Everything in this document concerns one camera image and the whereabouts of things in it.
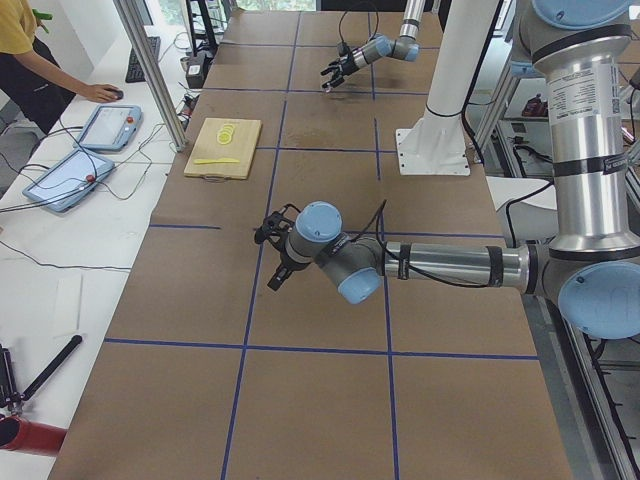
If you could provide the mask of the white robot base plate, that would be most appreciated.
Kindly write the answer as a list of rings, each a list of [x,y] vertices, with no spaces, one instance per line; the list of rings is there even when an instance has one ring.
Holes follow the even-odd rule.
[[[500,10],[497,0],[451,3],[424,114],[412,128],[396,131],[402,175],[470,174],[462,119],[476,68]]]

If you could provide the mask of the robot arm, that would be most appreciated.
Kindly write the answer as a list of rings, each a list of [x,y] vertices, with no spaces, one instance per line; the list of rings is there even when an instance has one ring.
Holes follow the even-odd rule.
[[[367,42],[355,49],[351,49],[342,34],[342,23],[346,15],[361,4],[370,4],[375,11],[376,25],[374,32]],[[425,0],[409,0],[404,10],[399,36],[389,39],[378,32],[379,13],[372,1],[358,1],[342,13],[338,23],[340,43],[338,44],[338,58],[329,63],[320,75],[331,74],[331,78],[322,84],[326,92],[341,85],[345,78],[375,61],[390,57],[402,61],[413,62],[419,54],[419,44],[416,41],[421,18],[424,12]]]
[[[628,225],[618,56],[631,39],[626,1],[522,1],[514,22],[516,63],[548,88],[558,231],[549,245],[502,248],[386,242],[342,229],[339,211],[316,201],[289,219],[275,211],[257,228],[280,263],[278,289],[318,266],[350,303],[384,275],[481,289],[513,287],[557,306],[602,339],[639,332],[639,238]]]

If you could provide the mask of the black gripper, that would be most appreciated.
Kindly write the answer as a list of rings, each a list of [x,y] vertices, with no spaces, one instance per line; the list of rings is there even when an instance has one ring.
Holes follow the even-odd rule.
[[[342,85],[345,81],[342,75],[351,75],[358,71],[360,67],[356,62],[356,55],[360,53],[360,48],[351,48],[346,42],[340,42],[337,46],[338,61],[331,62],[321,76],[331,75],[332,78],[323,83],[323,90],[327,93]]]
[[[277,291],[292,272],[300,270],[300,263],[295,261],[287,250],[287,241],[293,226],[294,222],[286,216],[286,210],[280,209],[265,217],[254,233],[255,244],[261,245],[268,241],[280,252],[280,264],[267,283],[273,291]]]

